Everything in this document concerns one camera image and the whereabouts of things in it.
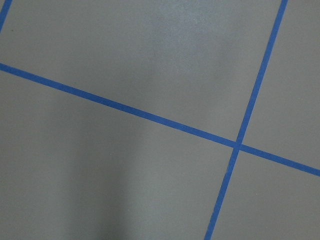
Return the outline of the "brown cardboard table cover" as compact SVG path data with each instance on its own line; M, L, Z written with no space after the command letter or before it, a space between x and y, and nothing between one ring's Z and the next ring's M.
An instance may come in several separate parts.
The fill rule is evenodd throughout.
M3 240L317 240L317 0L3 0Z

